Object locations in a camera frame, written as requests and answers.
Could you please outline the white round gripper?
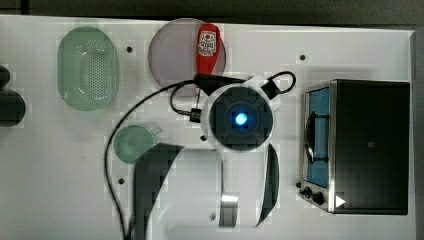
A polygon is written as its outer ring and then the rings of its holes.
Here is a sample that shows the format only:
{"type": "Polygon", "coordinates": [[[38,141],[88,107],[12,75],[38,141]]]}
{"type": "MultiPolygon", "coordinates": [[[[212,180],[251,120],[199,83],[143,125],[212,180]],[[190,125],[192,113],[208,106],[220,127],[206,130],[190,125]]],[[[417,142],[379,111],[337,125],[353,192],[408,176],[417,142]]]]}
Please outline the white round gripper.
{"type": "Polygon", "coordinates": [[[200,118],[202,141],[224,151],[254,151],[270,143],[271,101],[280,94],[273,80],[200,74],[199,88],[207,95],[200,118]]]}

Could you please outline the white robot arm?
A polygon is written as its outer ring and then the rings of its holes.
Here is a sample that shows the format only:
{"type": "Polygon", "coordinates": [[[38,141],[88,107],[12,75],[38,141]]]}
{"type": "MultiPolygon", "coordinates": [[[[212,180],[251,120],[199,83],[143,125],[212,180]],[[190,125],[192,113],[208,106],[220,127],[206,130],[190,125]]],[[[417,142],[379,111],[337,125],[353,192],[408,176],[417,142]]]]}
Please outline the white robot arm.
{"type": "Polygon", "coordinates": [[[138,160],[131,240],[170,240],[179,226],[253,229],[276,205],[279,160],[271,144],[279,88],[271,78],[195,79],[206,149],[159,143],[138,160]]]}

